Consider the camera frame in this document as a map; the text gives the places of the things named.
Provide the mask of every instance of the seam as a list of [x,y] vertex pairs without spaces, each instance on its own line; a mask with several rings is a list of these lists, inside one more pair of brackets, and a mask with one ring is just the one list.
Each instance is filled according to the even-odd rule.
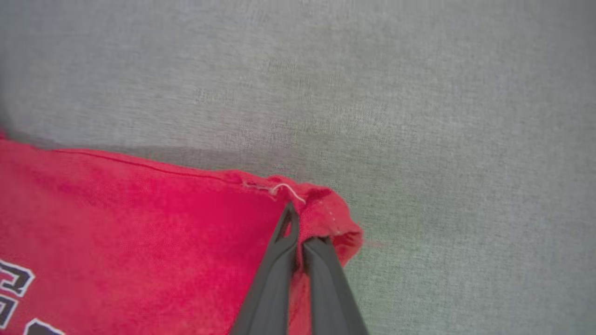
[[155,170],[155,171],[159,171],[159,172],[163,172],[163,173],[169,173],[169,174],[172,174],[172,175],[198,177],[198,178],[209,178],[209,179],[216,179],[216,180],[219,180],[219,181],[227,182],[227,183],[230,183],[230,184],[238,184],[238,185],[241,184],[240,182],[234,182],[234,181],[230,181],[230,180],[223,179],[223,178],[220,178],[220,177],[198,175],[198,174],[195,174],[195,173],[174,172],[174,171],[169,171],[169,170],[166,170],[166,169],[161,169],[159,167],[154,167],[154,166],[147,165],[147,164],[134,163],[134,162],[130,162],[130,161],[123,160],[123,159],[117,159],[117,158],[113,158],[113,157],[106,157],[106,156],[102,156],[100,154],[82,153],[82,152],[79,152],[79,151],[63,151],[63,150],[53,150],[53,152],[57,152],[57,153],[61,153],[61,154],[81,154],[81,155],[86,155],[86,156],[91,156],[91,157],[97,157],[97,158],[107,159],[107,160],[111,160],[113,162],[119,162],[119,163],[125,163],[125,164],[129,164],[129,165],[134,165],[134,166],[140,166],[142,168],[147,168],[147,169],[151,169],[151,170]]

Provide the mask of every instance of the red t-shirt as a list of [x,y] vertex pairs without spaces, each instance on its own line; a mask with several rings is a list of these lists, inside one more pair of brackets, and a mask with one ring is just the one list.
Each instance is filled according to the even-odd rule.
[[[325,187],[0,139],[0,334],[227,334],[288,201],[301,242],[358,251]],[[298,271],[290,334],[309,310]]]

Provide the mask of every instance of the gray fabric surface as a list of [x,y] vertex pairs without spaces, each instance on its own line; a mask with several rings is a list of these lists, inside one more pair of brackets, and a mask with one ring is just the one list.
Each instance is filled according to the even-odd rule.
[[371,334],[594,334],[594,1],[3,1],[11,138],[333,187]]

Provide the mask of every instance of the gray table surface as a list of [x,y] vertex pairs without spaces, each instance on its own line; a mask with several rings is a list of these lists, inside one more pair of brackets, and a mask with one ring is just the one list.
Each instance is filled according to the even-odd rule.
[[333,187],[371,334],[595,334],[596,2],[7,0],[0,127]]

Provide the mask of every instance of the red fabric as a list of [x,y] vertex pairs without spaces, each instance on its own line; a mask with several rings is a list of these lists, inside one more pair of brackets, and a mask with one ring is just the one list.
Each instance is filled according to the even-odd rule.
[[[2,334],[35,318],[67,334],[227,334],[288,201],[300,241],[332,236],[342,265],[362,243],[336,193],[283,176],[0,139],[0,178],[0,260],[35,275],[23,297],[0,287],[18,301]],[[308,304],[298,272],[291,334],[309,333]]]

